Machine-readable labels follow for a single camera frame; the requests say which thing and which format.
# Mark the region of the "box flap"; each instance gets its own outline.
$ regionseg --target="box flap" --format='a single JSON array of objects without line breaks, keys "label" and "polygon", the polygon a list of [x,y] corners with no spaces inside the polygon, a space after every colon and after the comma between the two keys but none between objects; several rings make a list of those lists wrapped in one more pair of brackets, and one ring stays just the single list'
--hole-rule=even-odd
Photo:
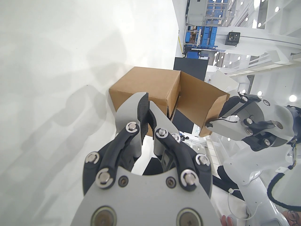
[{"label": "box flap", "polygon": [[204,123],[201,127],[201,131],[199,136],[200,137],[204,137],[206,135],[210,135],[212,132],[207,129],[205,127],[206,122],[211,121],[211,120],[215,120],[218,118],[219,113],[222,110],[222,107],[224,106],[225,102],[228,100],[229,96],[227,95],[223,95],[221,97],[218,97],[215,102],[213,103],[212,107],[210,108],[210,110],[208,111],[208,114],[204,120]]},{"label": "box flap", "polygon": [[167,106],[172,111],[178,97],[179,88],[175,86],[179,86],[179,80],[180,71],[133,67],[112,85],[109,93],[117,110],[132,94],[148,92],[149,100],[167,114]]},{"label": "box flap", "polygon": [[203,127],[207,115],[218,116],[230,96],[182,71],[180,85],[181,95],[177,109],[199,127]]}]

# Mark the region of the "eyeglasses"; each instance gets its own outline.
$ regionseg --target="eyeglasses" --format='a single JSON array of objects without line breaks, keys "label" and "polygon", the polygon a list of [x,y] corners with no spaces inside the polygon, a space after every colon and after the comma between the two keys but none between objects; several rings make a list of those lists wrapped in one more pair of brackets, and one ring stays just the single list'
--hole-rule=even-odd
[{"label": "eyeglasses", "polygon": [[290,219],[292,222],[294,222],[292,224],[292,226],[300,226],[298,223],[297,223],[297,220],[299,219],[299,215],[297,215],[296,212],[292,211],[292,210],[289,210],[287,212],[287,216],[288,216],[288,219]]}]

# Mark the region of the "black box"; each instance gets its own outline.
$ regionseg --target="black box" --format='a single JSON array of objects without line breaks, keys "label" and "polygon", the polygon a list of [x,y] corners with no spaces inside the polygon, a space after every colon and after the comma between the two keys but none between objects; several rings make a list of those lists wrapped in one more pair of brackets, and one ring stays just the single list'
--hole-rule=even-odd
[{"label": "black box", "polygon": [[241,34],[239,32],[229,32],[226,38],[225,45],[237,45]]}]

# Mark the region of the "black foam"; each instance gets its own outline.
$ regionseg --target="black foam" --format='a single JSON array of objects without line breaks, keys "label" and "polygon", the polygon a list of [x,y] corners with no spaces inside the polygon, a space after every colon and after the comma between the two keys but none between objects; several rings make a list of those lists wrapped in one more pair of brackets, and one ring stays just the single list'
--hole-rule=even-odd
[{"label": "black foam", "polygon": [[140,122],[140,132],[142,143],[144,137],[148,132],[148,109],[149,109],[149,101],[148,101],[148,93],[146,93],[139,101],[137,107],[137,118]]}]

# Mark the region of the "hex bolt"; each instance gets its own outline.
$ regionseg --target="hex bolt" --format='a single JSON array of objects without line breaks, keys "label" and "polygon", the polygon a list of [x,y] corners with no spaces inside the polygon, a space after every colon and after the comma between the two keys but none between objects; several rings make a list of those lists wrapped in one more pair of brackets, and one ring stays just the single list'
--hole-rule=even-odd
[{"label": "hex bolt", "polygon": [[176,181],[175,181],[174,177],[168,177],[168,178],[166,179],[166,185],[167,185],[170,189],[175,188],[175,186],[176,186]]}]

